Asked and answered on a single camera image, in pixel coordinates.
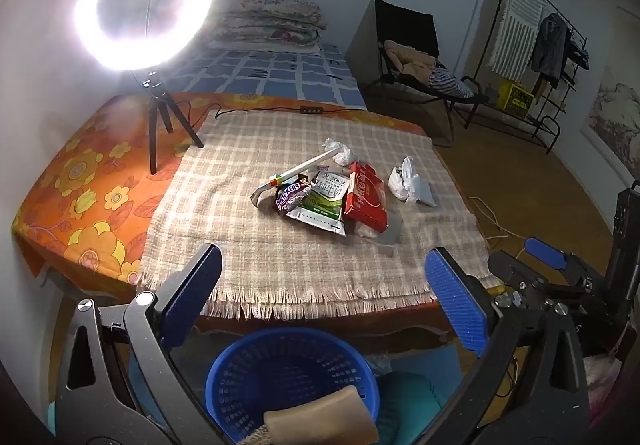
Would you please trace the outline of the white knotted plastic bag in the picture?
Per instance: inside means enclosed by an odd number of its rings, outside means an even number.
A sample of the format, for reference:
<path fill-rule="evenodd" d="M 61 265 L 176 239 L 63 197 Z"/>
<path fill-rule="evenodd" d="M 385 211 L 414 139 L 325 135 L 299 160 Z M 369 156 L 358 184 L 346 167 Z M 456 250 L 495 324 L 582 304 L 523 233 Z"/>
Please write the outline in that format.
<path fill-rule="evenodd" d="M 407 204 L 420 202 L 429 207 L 437 206 L 430 185 L 416 172 L 411 156 L 406 156 L 399 167 L 394 167 L 390 171 L 387 186 L 401 202 L 407 202 Z"/>

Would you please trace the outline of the red tissue box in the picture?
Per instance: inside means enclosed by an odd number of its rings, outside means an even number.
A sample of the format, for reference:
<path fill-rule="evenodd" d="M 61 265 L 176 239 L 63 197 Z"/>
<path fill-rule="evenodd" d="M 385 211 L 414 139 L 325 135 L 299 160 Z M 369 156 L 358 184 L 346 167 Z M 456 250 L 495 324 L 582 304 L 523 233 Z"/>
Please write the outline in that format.
<path fill-rule="evenodd" d="M 384 182 L 371 166 L 358 161 L 350 165 L 344 214 L 377 233 L 388 228 Z"/>

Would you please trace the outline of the purple candy wrapper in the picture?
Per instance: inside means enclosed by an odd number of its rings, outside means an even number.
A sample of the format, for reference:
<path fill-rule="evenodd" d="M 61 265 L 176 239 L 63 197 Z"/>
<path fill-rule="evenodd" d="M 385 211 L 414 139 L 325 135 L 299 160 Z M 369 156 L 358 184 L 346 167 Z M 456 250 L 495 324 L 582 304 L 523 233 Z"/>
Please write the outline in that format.
<path fill-rule="evenodd" d="M 314 183 L 306 174 L 299 174 L 292 183 L 282 184 L 277 189 L 276 199 L 274 199 L 274 208 L 277 213 L 284 216 L 299 207 L 311 192 L 312 185 Z"/>

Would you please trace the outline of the white paper cone wrapper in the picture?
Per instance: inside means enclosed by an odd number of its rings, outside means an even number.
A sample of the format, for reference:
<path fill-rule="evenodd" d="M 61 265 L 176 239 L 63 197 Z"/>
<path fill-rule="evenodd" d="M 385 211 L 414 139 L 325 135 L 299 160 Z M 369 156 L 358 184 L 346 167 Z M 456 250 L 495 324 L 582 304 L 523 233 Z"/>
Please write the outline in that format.
<path fill-rule="evenodd" d="M 314 158 L 302 162 L 294 168 L 288 169 L 281 173 L 273 174 L 273 176 L 270 176 L 266 183 L 259 185 L 256 190 L 254 190 L 253 193 L 250 194 L 250 202 L 254 207 L 257 207 L 259 198 L 260 196 L 262 196 L 262 193 L 270 191 L 271 188 L 280 186 L 283 181 L 291 179 L 292 176 L 297 176 L 297 174 L 302 173 L 303 171 L 306 171 L 315 165 L 321 164 L 321 162 L 323 161 L 333 158 L 339 151 L 340 149 L 338 147 L 335 147 L 333 148 L 333 150 L 327 150 L 326 152 Z"/>

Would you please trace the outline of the green white snack bag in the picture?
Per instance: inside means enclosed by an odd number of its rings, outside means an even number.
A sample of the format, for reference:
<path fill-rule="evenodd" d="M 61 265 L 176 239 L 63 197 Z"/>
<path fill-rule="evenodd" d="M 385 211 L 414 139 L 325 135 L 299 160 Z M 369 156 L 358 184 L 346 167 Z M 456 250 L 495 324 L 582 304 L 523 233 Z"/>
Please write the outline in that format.
<path fill-rule="evenodd" d="M 312 183 L 314 185 L 304 202 L 286 213 L 286 216 L 322 231 L 345 237 L 343 202 L 349 178 L 343 174 L 319 171 Z"/>

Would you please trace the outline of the white tissue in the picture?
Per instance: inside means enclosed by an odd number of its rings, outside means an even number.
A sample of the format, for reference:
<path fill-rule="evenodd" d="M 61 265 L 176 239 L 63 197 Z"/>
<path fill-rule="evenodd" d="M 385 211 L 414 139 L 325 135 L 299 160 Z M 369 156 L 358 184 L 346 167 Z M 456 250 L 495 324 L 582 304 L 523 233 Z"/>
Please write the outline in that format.
<path fill-rule="evenodd" d="M 324 150 L 333 150 L 333 161 L 340 167 L 348 167 L 357 160 L 356 153 L 342 142 L 334 139 L 326 139 L 323 143 Z"/>

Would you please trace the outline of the beige checked fringed blanket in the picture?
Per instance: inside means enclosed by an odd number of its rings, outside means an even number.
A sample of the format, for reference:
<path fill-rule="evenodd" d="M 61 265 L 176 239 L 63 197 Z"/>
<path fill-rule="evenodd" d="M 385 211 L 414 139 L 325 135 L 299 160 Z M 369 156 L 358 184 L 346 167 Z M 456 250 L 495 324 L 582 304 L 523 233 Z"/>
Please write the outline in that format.
<path fill-rule="evenodd" d="M 326 116 L 210 114 L 155 210 L 142 290 L 206 243 L 222 271 L 203 314 L 302 319 L 434 300 L 427 254 L 498 279 L 474 214 L 424 135 Z"/>

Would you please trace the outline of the blue plastic laundry basket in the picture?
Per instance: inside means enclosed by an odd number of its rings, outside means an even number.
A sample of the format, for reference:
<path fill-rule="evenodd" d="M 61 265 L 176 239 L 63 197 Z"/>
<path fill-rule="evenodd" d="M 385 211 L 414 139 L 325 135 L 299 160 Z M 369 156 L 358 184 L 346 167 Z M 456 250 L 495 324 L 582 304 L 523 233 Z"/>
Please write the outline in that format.
<path fill-rule="evenodd" d="M 372 370 L 347 342 L 291 327 L 259 330 L 226 347 L 210 366 L 205 406 L 239 443 L 264 424 L 264 413 L 288 409 L 354 387 L 373 419 L 380 395 Z"/>

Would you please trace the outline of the black metal clothes rack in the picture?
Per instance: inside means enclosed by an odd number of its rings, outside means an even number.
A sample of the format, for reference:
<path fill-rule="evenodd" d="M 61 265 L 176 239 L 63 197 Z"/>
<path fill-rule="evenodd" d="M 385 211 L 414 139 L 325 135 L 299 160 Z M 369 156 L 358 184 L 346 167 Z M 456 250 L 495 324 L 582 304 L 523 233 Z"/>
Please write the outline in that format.
<path fill-rule="evenodd" d="M 458 111 L 477 126 L 541 148 L 558 144 L 567 100 L 589 69 L 588 38 L 551 0 L 495 0 L 477 22 L 482 48 L 469 83 L 486 102 Z"/>

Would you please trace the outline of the dark hanging jacket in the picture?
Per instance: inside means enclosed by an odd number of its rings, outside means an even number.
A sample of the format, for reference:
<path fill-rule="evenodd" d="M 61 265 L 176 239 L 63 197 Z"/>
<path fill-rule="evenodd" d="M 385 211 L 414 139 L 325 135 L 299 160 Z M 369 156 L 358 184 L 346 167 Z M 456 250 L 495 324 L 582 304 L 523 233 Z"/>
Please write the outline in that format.
<path fill-rule="evenodd" d="M 530 67 L 533 72 L 538 72 L 552 89 L 558 86 L 566 63 L 567 38 L 567 24 L 560 14 L 551 13 L 540 23 Z"/>

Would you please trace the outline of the striped garment on chair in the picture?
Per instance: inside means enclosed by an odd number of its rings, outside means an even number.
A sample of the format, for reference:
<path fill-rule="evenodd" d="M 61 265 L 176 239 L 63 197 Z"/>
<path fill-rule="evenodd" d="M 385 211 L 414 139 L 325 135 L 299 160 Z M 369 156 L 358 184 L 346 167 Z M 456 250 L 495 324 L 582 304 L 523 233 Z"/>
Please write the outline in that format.
<path fill-rule="evenodd" d="M 428 77 L 427 85 L 454 98 L 472 98 L 474 92 L 448 69 L 437 67 Z"/>

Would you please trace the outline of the beige clothes on chair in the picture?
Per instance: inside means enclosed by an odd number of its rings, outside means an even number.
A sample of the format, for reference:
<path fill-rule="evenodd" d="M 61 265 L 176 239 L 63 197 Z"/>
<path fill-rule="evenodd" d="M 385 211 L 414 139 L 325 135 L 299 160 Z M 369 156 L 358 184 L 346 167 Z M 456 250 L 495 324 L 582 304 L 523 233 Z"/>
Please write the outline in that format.
<path fill-rule="evenodd" d="M 422 83 L 427 83 L 428 77 L 436 67 L 434 56 L 392 40 L 386 40 L 383 46 L 385 54 L 395 70 L 401 75 L 407 75 Z"/>

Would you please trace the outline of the white striped towel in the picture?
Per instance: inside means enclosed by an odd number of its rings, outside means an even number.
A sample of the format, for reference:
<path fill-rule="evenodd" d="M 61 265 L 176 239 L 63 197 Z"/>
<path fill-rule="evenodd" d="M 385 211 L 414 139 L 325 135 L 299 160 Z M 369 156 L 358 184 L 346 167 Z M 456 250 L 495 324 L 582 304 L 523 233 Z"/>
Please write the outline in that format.
<path fill-rule="evenodd" d="M 518 81 L 533 54 L 546 0 L 504 0 L 498 32 L 489 57 L 496 75 Z"/>

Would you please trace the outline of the blue white checked mattress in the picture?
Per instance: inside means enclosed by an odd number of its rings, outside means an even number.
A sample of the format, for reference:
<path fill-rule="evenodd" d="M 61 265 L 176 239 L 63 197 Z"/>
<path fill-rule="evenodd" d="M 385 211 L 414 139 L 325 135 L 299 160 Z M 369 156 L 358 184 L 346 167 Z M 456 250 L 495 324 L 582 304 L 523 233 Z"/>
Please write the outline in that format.
<path fill-rule="evenodd" d="M 171 92 L 267 95 L 366 107 L 344 55 L 329 43 L 312 53 L 208 46 L 168 64 L 162 76 Z"/>

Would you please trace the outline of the wall landscape painting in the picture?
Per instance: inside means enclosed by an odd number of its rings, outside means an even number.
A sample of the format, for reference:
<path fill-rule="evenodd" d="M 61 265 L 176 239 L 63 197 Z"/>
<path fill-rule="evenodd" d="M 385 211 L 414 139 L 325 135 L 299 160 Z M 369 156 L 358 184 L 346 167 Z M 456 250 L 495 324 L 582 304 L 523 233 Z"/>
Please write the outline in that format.
<path fill-rule="evenodd" d="M 585 129 L 613 155 L 611 161 L 639 179 L 639 92 L 615 77 L 610 67 L 605 68 Z"/>

